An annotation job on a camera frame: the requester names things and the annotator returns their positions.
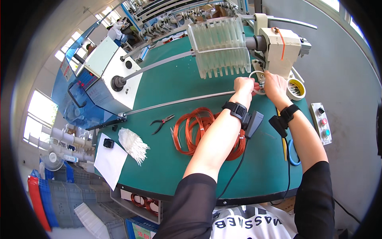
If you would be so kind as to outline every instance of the copper wire spool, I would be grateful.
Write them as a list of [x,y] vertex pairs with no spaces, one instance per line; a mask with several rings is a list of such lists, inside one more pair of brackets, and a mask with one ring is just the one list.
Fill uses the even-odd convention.
[[[135,196],[138,196],[140,198],[143,199],[143,204],[141,204],[140,202],[137,202],[135,201],[134,197]],[[155,215],[155,216],[158,216],[158,213],[156,211],[153,211],[150,207],[150,203],[154,203],[155,205],[159,206],[159,201],[158,200],[155,200],[155,199],[147,199],[147,197],[144,197],[144,196],[139,196],[138,194],[134,194],[132,193],[131,194],[131,202],[136,205],[137,207],[140,207],[140,208],[146,208],[147,211],[149,211],[151,214]]]
[[[174,145],[175,148],[185,155],[194,155],[197,145],[200,142],[201,137],[203,137],[204,132],[208,129],[208,127],[215,121],[215,119],[219,116],[220,112],[217,114],[212,114],[212,112],[206,107],[200,107],[195,109],[190,114],[185,114],[181,116],[174,126]],[[180,143],[178,140],[179,134],[179,126],[180,124],[186,121],[185,126],[185,135],[186,135],[186,144],[188,147],[188,151],[183,151],[180,147]],[[192,138],[193,135],[193,127],[198,124],[199,130],[196,134],[195,141]],[[244,130],[240,130],[240,133],[235,141],[235,145],[233,146],[230,154],[228,155],[226,161],[231,161],[237,159],[244,152],[245,148],[245,137]]]
[[159,201],[158,200],[154,200],[154,199],[145,201],[146,210],[149,211],[151,214],[153,214],[155,216],[158,216],[158,213],[151,209],[150,203],[154,203],[155,205],[159,206]]
[[[134,199],[135,196],[138,196],[138,197],[140,197],[140,198],[143,198],[143,202],[144,202],[144,203],[141,204],[141,202],[136,202],[135,199]],[[144,208],[144,207],[146,206],[147,197],[142,197],[142,196],[139,196],[138,194],[134,194],[134,193],[132,193],[132,194],[131,194],[131,202],[132,202],[134,205],[136,205],[136,206],[138,206],[138,207],[140,207],[140,208]]]

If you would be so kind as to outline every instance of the black knob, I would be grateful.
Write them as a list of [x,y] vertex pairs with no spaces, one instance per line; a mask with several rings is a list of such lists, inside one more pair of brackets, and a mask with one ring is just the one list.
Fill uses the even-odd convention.
[[133,67],[133,64],[129,60],[125,63],[125,65],[127,69],[131,69]]
[[323,114],[323,113],[325,113],[325,111],[324,111],[323,108],[320,107],[320,108],[318,109],[318,113],[319,113],[319,114]]

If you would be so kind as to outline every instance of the human arm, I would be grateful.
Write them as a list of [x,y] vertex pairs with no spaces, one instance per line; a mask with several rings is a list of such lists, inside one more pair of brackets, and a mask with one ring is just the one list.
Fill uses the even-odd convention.
[[[254,87],[260,89],[253,79],[237,78],[236,93],[230,101],[248,109]],[[235,143],[240,125],[240,120],[231,116],[228,109],[223,110],[211,124],[178,184],[171,207],[163,214],[163,222],[154,239],[210,238],[217,176]]]
[[[265,93],[279,111],[292,105],[286,95],[287,81],[265,71]],[[295,224],[300,238],[332,238],[334,201],[328,159],[313,126],[301,111],[288,123],[303,178],[296,193]]]
[[122,24],[122,25],[119,25],[119,24],[117,24],[117,23],[114,23],[114,24],[113,24],[113,27],[116,28],[116,29],[122,29],[122,28],[124,27],[124,25],[123,25],[123,24]]
[[[287,81],[281,76],[265,71],[265,93],[279,111],[293,104],[286,95],[287,84]],[[293,114],[293,119],[288,123],[288,126],[296,152],[301,160],[303,173],[317,162],[328,162],[317,132],[301,111],[296,111]]]
[[[235,79],[236,93],[230,102],[240,103],[249,109],[253,88],[260,89],[254,79],[238,77]],[[189,162],[183,178],[190,174],[202,173],[217,182],[220,167],[232,150],[241,128],[240,120],[232,116],[229,109],[224,109],[201,138],[196,151]]]

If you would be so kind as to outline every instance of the small black box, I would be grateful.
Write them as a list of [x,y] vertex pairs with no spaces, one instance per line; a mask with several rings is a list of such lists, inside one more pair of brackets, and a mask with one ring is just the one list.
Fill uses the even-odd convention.
[[114,140],[109,139],[109,138],[106,138],[106,139],[104,140],[104,146],[105,146],[106,148],[113,148],[113,147],[114,147]]

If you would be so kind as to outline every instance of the red-handled pliers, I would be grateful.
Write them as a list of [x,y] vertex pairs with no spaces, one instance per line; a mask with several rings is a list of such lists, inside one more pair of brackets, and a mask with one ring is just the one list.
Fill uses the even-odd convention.
[[154,133],[152,133],[152,135],[158,133],[158,131],[162,128],[162,126],[164,125],[164,123],[166,123],[167,121],[169,121],[170,119],[172,119],[174,116],[175,116],[175,115],[172,114],[172,115],[169,115],[169,116],[167,116],[166,118],[164,118],[164,119],[162,119],[162,120],[154,120],[153,122],[151,122],[150,125],[152,125],[152,124],[155,123],[155,122],[160,122],[160,123],[161,123],[160,126],[159,126],[159,128],[158,128]]

